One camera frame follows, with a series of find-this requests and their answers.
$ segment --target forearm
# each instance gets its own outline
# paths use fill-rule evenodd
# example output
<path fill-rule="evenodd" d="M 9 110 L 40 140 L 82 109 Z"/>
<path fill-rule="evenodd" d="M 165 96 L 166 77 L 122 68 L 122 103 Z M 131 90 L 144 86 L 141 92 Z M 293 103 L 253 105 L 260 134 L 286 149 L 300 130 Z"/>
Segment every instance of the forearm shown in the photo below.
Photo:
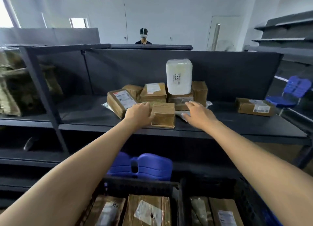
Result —
<path fill-rule="evenodd" d="M 205 131 L 224 149 L 283 225 L 312 224 L 312 177 L 221 123 Z"/>
<path fill-rule="evenodd" d="M 134 131 L 130 121 L 121 121 L 67 158 L 8 208 L 1 215 L 0 224 L 73 225 Z"/>

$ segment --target blue chair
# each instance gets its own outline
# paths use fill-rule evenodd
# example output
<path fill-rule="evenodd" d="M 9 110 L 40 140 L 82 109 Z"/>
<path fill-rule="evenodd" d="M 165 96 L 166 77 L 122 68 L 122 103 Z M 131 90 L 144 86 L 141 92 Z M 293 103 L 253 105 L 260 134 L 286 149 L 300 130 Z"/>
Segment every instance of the blue chair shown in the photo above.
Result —
<path fill-rule="evenodd" d="M 138 166 L 137 173 L 132 172 L 132 165 Z M 169 181 L 172 171 L 173 162 L 168 158 L 151 153 L 144 153 L 139 157 L 131 158 L 128 154 L 119 152 L 107 175 Z"/>
<path fill-rule="evenodd" d="M 295 107 L 311 86 L 310 80 L 291 76 L 282 96 L 267 97 L 266 100 L 279 108 Z"/>

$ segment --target door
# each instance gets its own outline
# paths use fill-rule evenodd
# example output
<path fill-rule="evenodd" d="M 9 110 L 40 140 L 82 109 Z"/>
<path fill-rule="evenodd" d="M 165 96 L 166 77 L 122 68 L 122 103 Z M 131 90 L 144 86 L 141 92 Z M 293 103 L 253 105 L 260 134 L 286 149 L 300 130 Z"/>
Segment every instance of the door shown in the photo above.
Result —
<path fill-rule="evenodd" d="M 241 16 L 213 16 L 207 50 L 235 51 L 241 25 Z"/>

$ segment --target black t-shirt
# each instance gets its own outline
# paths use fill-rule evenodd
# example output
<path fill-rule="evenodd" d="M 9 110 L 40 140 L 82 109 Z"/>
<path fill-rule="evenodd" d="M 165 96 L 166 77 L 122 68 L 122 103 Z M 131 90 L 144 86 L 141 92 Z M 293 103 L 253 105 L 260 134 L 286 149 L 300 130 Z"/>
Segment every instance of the black t-shirt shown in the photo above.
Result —
<path fill-rule="evenodd" d="M 140 40 L 140 41 L 136 42 L 135 44 L 143 44 L 143 43 L 142 43 L 141 40 Z"/>

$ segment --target plastic bin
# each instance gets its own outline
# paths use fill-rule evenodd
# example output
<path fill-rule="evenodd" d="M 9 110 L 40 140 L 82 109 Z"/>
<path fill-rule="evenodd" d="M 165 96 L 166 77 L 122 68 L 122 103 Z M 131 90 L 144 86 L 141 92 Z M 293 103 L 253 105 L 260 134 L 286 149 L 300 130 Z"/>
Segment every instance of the plastic bin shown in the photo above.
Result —
<path fill-rule="evenodd" d="M 267 226 L 262 214 L 263 204 L 260 202 L 259 196 L 244 179 L 194 177 L 188 180 L 183 178 L 181 184 L 186 225 L 192 225 L 190 197 L 206 196 L 235 200 L 244 225 Z"/>
<path fill-rule="evenodd" d="M 184 210 L 182 200 L 182 187 L 176 182 L 147 181 L 141 179 L 129 179 L 121 177 L 104 178 L 93 193 L 92 199 L 76 226 L 83 226 L 99 194 L 114 197 L 128 198 L 129 194 L 166 196 L 170 198 L 172 226 L 184 226 Z M 126 204 L 121 214 L 119 225 L 122 225 L 126 211 Z"/>

